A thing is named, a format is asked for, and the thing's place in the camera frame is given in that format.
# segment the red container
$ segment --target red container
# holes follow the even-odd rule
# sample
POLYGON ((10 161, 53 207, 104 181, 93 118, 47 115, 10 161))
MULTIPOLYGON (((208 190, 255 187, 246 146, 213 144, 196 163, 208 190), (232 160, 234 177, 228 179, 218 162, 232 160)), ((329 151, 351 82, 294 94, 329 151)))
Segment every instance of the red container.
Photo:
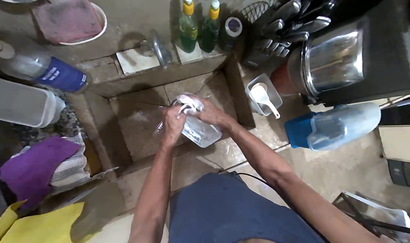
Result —
POLYGON ((288 62, 273 71, 271 82, 281 96, 290 96, 301 92, 289 76, 288 62))

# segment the pink cloth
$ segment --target pink cloth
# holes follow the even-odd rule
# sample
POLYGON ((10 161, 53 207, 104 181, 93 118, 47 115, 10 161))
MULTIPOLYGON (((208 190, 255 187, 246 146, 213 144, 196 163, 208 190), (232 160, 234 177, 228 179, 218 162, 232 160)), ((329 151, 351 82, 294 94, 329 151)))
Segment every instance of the pink cloth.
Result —
POLYGON ((32 9, 41 31, 53 43, 77 42, 98 35, 100 23, 89 0, 56 0, 32 9))
POLYGON ((0 169, 0 179, 16 194, 17 201, 28 200, 21 208, 32 209, 50 193, 49 183, 59 164, 79 147, 61 137, 47 138, 5 162, 0 169))

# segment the hand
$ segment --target hand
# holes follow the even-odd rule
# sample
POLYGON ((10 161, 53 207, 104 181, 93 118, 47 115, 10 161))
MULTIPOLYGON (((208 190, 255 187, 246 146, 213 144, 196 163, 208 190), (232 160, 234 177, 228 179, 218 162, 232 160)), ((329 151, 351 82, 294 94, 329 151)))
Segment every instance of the hand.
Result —
POLYGON ((181 105, 175 105, 163 111, 163 125, 165 129, 163 139, 161 140, 163 146, 175 146, 184 129, 187 116, 184 113, 178 114, 180 108, 181 105))
POLYGON ((233 121, 233 118, 231 118, 229 115, 224 113, 224 111, 216 107, 208 99, 196 97, 194 95, 188 96, 192 99, 198 99, 204 105, 204 108, 201 112, 193 112, 189 113, 189 115, 193 115, 197 117, 199 120, 202 120, 208 124, 218 125, 221 128, 228 128, 230 122, 233 121))

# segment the blue shirt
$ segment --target blue shirt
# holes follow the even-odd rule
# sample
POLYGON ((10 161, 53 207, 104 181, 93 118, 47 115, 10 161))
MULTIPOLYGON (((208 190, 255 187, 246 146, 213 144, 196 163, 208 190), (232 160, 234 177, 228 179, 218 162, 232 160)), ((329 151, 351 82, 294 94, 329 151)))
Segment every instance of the blue shirt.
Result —
POLYGON ((248 188, 239 175, 209 173, 170 201, 169 243, 323 243, 291 209, 248 188))

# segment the wire basket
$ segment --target wire basket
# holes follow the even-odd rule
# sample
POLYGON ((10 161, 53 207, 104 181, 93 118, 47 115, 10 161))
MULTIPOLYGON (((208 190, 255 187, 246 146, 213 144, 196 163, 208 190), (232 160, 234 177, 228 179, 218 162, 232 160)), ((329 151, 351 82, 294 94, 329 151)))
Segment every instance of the wire basket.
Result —
POLYGON ((247 19, 248 22, 251 24, 255 22, 268 8, 274 4, 277 4, 277 0, 269 0, 269 1, 259 1, 256 3, 252 3, 247 7, 241 10, 241 14, 243 14, 244 18, 247 19))

